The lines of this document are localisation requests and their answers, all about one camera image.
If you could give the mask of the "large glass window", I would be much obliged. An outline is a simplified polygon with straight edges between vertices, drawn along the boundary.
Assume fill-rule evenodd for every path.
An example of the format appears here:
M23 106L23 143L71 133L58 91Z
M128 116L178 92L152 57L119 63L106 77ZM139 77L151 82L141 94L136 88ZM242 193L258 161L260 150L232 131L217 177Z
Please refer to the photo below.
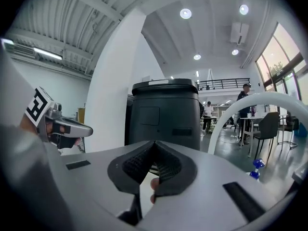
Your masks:
M256 60L266 91L288 94L308 105L308 62L281 24Z

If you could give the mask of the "dark grey chair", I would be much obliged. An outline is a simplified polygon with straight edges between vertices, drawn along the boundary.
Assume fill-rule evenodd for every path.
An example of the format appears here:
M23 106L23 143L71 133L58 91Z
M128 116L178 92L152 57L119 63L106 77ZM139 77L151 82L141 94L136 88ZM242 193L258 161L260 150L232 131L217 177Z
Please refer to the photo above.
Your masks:
M271 140L270 150L268 158L273 147L274 138L278 134L280 114L279 112L269 112L258 122L259 131L254 133L253 138L258 140L257 151L255 154L255 160L257 158L258 152L262 151L263 144L265 140Z

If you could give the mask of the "white arched faucet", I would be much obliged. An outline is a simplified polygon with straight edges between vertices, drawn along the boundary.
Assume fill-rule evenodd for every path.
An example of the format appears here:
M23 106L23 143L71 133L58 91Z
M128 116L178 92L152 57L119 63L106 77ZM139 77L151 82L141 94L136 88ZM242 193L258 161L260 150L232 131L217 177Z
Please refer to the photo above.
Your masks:
M308 128L308 106L302 101L278 92L262 92L249 95L232 104L218 120L209 143L208 153L214 154L220 131L225 122L237 111L249 106L272 104L282 107L294 114L305 128Z

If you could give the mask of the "person's left hand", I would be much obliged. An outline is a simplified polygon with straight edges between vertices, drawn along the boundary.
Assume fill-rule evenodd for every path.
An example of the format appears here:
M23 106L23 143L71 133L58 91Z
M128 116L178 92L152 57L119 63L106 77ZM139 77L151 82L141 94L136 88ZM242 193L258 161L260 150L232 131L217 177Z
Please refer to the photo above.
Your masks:
M74 145L79 144L81 138L68 138L64 136L67 128L68 126L55 124L52 121L48 122L46 125L48 141L56 145L58 149L72 148Z

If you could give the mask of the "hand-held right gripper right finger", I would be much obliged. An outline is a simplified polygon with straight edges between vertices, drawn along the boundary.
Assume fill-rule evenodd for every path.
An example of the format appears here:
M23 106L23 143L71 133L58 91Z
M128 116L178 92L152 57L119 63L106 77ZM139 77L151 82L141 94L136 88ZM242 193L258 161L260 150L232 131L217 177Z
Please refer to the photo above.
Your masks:
M278 201L256 181L226 159L181 145L167 146L190 157L197 166L192 184L181 194L158 197L137 228L143 231L263 231L288 207L294 194ZM248 222L223 188L237 182L265 210Z

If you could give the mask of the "ceiling tube light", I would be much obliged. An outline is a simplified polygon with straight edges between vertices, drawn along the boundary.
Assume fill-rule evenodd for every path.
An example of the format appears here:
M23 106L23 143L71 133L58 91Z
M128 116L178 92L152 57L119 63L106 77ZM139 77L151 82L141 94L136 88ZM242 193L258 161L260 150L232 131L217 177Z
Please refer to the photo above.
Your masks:
M54 59L57 59L57 60L62 60L62 56L57 55L55 53L52 53L52 52L49 52L49 51L46 51L46 50L43 50L43 49L40 49L40 48L36 48L36 47L34 47L33 50L36 53L43 54L43 55L46 55L48 57L51 57L51 58L54 58Z

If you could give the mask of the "person's left forearm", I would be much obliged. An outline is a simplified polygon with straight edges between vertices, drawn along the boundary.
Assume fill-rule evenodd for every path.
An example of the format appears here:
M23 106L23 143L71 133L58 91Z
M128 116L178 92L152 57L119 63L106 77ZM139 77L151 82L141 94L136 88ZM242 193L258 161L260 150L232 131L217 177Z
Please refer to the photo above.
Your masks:
M19 125L20 128L37 135L36 126L31 122L26 114L23 115Z

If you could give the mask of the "large dark green bin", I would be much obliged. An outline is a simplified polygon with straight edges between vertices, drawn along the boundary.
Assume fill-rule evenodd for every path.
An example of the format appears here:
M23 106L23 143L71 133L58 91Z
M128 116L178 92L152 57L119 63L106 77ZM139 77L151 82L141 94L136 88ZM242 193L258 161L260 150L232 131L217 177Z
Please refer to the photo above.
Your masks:
M165 141L200 150L201 104L191 79L136 83L128 95L125 145Z

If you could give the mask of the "ceiling air conditioner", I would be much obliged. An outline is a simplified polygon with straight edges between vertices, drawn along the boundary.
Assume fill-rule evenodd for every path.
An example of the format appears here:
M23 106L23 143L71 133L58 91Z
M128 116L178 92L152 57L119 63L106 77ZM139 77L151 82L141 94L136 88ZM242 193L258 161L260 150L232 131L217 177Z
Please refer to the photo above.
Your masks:
M245 43L248 30L249 30L248 24L244 24L241 22L232 23L230 43L236 43L237 45Z

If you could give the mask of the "person's right hand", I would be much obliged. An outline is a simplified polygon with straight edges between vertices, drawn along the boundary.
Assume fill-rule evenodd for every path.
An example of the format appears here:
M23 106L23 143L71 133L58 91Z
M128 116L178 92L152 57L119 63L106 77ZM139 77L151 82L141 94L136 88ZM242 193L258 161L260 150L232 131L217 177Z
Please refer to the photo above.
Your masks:
M153 194L150 197L150 201L152 204L155 203L155 191L158 188L159 184L160 184L159 178L154 178L150 182L151 189L153 190Z

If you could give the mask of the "long white table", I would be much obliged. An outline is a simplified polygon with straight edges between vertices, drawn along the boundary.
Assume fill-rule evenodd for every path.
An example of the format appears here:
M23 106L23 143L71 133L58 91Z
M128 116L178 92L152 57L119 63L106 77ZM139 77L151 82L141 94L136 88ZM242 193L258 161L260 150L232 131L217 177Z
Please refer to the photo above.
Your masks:
M259 131L259 127L258 127L258 122L265 117L261 116L261 117L257 117L257 116L247 116L247 117L241 117L240 119L244 121L243 123L243 134L241 134L241 136L239 137L241 140L240 146L244 145L244 141L245 141L245 136L247 138L250 139L249 142L249 151L248 151L248 157L252 157L252 150L253 150L253 135L254 133L256 133L257 131ZM280 120L279 120L279 126L280 126L280 121L283 118L286 118L287 115L281 115L280 114Z

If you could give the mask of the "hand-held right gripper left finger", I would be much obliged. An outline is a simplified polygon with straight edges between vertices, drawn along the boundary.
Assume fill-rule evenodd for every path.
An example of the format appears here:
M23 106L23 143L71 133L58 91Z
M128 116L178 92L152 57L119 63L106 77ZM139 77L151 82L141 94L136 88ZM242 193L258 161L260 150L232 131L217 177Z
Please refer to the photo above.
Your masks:
M143 217L140 184L155 159L155 142L61 157L73 231L155 231Z

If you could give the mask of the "black balcony railing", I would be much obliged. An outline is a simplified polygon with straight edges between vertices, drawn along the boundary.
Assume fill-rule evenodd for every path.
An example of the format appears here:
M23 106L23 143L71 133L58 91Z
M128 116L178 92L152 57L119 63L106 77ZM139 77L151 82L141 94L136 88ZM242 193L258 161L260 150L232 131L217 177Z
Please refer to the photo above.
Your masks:
M250 78L228 78L197 81L198 90L222 90L242 88L244 84L251 87Z

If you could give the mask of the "white bottle with blue pump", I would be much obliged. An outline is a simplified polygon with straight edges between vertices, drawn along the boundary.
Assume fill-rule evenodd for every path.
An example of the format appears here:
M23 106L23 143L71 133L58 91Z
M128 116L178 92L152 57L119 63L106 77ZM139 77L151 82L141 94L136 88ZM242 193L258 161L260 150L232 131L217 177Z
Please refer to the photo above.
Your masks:
M249 175L253 177L254 179L258 180L260 176L259 170L265 166L265 162L261 158L255 159L253 161L253 166L255 167L255 169L251 171Z

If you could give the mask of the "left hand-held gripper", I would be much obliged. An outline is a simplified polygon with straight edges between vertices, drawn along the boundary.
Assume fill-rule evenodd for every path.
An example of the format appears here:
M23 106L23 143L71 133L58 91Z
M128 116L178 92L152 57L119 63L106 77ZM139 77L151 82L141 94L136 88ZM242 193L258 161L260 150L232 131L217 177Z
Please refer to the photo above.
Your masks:
M43 142L49 142L46 132L48 122L53 122L52 133L68 138L84 138L93 134L93 129L72 119L62 117L62 106L56 103L46 90L35 88L35 95L25 114L36 126L37 135Z

